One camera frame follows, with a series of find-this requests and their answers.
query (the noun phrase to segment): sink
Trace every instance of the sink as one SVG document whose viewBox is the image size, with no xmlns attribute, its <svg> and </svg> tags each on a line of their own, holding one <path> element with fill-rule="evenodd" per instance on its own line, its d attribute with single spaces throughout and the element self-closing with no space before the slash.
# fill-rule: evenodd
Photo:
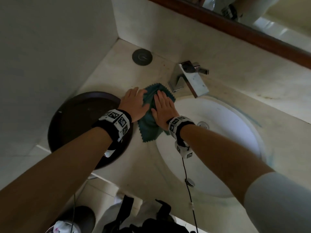
<svg viewBox="0 0 311 233">
<path fill-rule="evenodd" d="M 237 142 L 259 159 L 266 161 L 264 144 L 257 130 L 244 115 L 231 106 L 215 98 L 204 96 L 196 99 L 181 98 L 175 102 L 175 107 L 180 115 L 192 119 L 195 124 Z M 174 143 L 175 139 L 164 132 L 156 140 L 163 160 L 172 173 L 184 182 L 183 161 Z M 184 159 L 184 163 L 187 177 L 194 182 L 194 188 L 215 197 L 233 197 L 229 188 L 203 164 L 195 153 Z"/>
</svg>

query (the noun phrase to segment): wooden mirror frame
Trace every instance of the wooden mirror frame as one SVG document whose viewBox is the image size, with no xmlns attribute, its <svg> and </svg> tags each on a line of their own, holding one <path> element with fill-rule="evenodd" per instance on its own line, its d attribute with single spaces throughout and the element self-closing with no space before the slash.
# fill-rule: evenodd
<svg viewBox="0 0 311 233">
<path fill-rule="evenodd" d="M 311 53 L 182 0 L 149 0 L 311 69 Z"/>
</svg>

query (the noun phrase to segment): gray shirt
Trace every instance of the gray shirt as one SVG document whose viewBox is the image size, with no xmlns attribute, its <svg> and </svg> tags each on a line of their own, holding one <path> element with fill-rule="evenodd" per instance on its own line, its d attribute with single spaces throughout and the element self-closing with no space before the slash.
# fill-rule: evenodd
<svg viewBox="0 0 311 233">
<path fill-rule="evenodd" d="M 277 172 L 250 185 L 244 207 L 260 233 L 311 232 L 311 191 Z"/>
</svg>

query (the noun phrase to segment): round black tray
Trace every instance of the round black tray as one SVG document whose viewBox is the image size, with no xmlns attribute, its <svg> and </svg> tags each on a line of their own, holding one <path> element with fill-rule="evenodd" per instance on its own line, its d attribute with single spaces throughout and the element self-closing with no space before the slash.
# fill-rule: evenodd
<svg viewBox="0 0 311 233">
<path fill-rule="evenodd" d="M 49 126 L 48 141 L 51 151 L 54 152 L 90 130 L 92 124 L 104 113 L 117 109 L 120 101 L 118 97 L 106 92 L 86 92 L 65 101 L 54 114 Z M 95 169 L 115 161 L 126 150 L 132 134 L 133 124 L 115 152 L 109 158 L 103 156 Z"/>
</svg>

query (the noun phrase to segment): green cloth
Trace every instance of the green cloth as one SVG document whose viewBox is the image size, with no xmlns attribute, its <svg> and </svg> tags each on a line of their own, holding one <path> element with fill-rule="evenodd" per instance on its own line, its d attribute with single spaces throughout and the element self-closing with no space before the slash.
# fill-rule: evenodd
<svg viewBox="0 0 311 233">
<path fill-rule="evenodd" d="M 172 93 L 161 83 L 156 83 L 153 85 L 150 85 L 145 88 L 147 90 L 147 93 L 144 94 L 144 104 L 149 103 L 150 108 L 148 112 L 145 114 L 144 117 L 142 117 L 138 121 L 138 126 L 140 133 L 142 134 L 142 141 L 148 142 L 153 141 L 158 138 L 158 136 L 163 132 L 163 129 L 160 128 L 157 124 L 155 119 L 152 116 L 151 108 L 156 109 L 154 95 L 157 94 L 157 91 L 163 91 L 165 92 L 166 96 L 171 98 L 173 102 L 175 102 L 175 97 L 172 95 Z"/>
</svg>

